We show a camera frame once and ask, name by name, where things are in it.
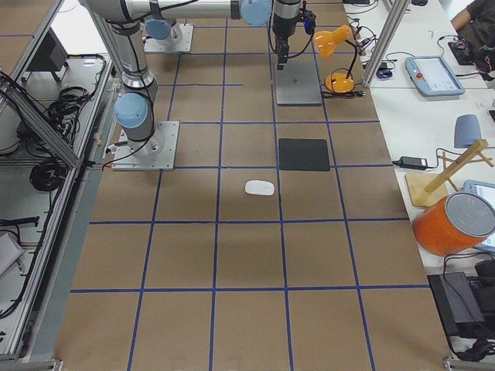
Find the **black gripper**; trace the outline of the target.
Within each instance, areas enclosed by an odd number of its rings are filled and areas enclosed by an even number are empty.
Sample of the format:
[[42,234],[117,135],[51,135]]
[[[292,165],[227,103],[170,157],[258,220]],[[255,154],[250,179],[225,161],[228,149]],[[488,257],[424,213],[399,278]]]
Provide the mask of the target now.
[[288,61],[289,45],[284,38],[295,33],[301,7],[299,0],[275,0],[272,30],[276,37],[277,70],[283,70]]

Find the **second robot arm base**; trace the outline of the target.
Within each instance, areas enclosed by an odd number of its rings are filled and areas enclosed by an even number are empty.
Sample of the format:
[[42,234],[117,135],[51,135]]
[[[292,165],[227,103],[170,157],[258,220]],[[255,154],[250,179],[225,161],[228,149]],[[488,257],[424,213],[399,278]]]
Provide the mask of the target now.
[[144,50],[148,54],[188,53],[193,40],[193,24],[174,25],[165,19],[146,19]]

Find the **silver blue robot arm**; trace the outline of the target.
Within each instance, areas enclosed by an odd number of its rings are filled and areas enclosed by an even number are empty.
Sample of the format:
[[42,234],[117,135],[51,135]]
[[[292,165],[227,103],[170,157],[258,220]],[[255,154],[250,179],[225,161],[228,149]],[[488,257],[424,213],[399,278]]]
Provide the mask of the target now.
[[302,1],[87,1],[88,10],[103,18],[114,33],[117,58],[123,66],[123,82],[131,92],[156,86],[149,71],[141,37],[141,24],[156,28],[147,33],[154,39],[172,28],[169,19],[241,19],[253,27],[270,23],[275,35],[277,69],[291,58],[288,39],[304,21]]

